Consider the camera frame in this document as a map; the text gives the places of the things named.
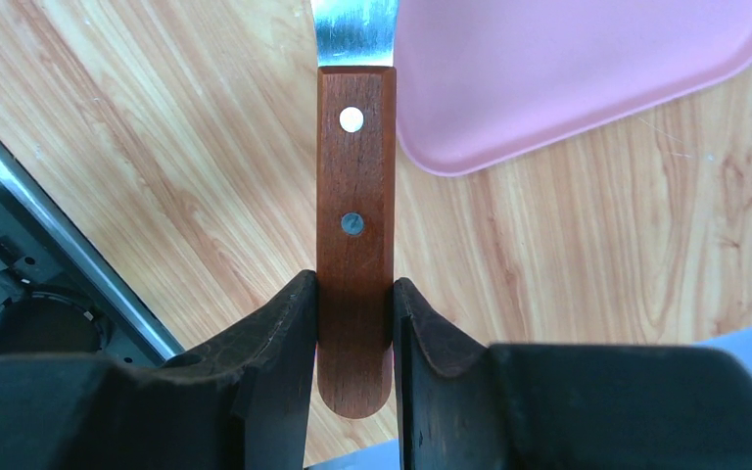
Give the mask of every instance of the pink tray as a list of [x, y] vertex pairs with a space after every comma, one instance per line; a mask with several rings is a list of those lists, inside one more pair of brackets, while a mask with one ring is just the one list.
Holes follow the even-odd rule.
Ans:
[[752, 62], [752, 0], [402, 0], [399, 141], [456, 176]]

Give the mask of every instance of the handle rivet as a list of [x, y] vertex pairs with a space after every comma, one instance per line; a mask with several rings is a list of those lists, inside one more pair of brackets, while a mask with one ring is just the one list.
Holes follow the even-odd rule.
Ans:
[[356, 236], [364, 230], [364, 219], [355, 212], [348, 212], [342, 216], [342, 230]]
[[359, 108], [349, 106], [344, 108], [339, 114], [339, 123], [349, 133], [358, 132], [364, 125], [364, 115]]

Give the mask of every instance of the wooden handle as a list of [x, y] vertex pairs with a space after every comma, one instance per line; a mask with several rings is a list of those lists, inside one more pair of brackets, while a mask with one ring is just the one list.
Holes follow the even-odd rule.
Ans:
[[391, 391], [396, 108], [393, 68], [318, 70], [318, 391], [348, 418]]

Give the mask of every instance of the metal blade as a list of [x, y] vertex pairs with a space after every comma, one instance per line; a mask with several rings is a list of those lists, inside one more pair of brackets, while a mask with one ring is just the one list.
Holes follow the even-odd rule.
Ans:
[[392, 66], [399, 0], [312, 0], [318, 66]]

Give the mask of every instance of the tabletop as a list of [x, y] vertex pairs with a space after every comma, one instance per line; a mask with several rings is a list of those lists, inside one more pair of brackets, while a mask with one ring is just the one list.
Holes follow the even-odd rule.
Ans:
[[[0, 139], [191, 347], [314, 267], [315, 67], [302, 0], [4, 0]], [[752, 325], [752, 67], [464, 177], [399, 152], [396, 276], [483, 343]], [[306, 463], [396, 434], [314, 391]]]

